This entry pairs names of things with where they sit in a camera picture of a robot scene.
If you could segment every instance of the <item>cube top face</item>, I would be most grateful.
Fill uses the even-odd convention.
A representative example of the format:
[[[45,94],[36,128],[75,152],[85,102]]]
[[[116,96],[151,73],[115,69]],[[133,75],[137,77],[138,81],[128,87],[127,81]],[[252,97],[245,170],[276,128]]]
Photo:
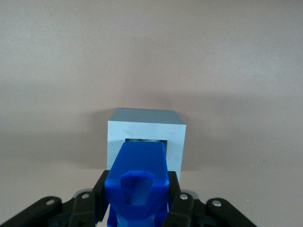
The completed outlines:
[[[152,110],[135,108],[117,108],[110,121],[143,122],[162,124],[184,124],[181,118],[172,110]]]
[[[161,141],[169,171],[181,175],[186,125],[174,111],[117,108],[107,122],[107,168],[126,141]]]

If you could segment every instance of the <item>metal screw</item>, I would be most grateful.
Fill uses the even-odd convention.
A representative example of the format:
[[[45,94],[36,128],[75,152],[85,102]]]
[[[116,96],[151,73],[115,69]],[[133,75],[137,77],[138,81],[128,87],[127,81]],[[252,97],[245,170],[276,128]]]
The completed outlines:
[[[49,206],[49,205],[52,205],[53,203],[55,202],[55,200],[48,200],[46,201],[46,205]]]
[[[220,206],[222,206],[222,203],[220,201],[218,201],[218,200],[213,200],[213,205],[215,207],[220,207]]]
[[[182,193],[182,194],[180,194],[180,199],[187,200],[188,196],[186,194]]]
[[[82,199],[87,199],[89,197],[89,194],[88,193],[85,193],[81,196]]]

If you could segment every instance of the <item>blue plastic part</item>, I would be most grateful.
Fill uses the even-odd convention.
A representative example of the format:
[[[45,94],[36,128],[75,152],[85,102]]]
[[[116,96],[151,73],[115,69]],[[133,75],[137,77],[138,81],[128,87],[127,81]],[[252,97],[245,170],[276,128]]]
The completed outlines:
[[[169,174],[162,142],[125,142],[105,180],[107,226],[161,227]]]

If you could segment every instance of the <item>white wall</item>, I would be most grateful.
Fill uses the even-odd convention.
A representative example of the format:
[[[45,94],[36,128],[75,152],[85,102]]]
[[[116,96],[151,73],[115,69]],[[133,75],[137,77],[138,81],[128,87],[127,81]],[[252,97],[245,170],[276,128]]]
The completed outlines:
[[[92,187],[73,174],[106,168],[106,121],[137,107],[187,123],[184,188],[301,226],[302,49],[300,0],[2,0],[0,222]]]

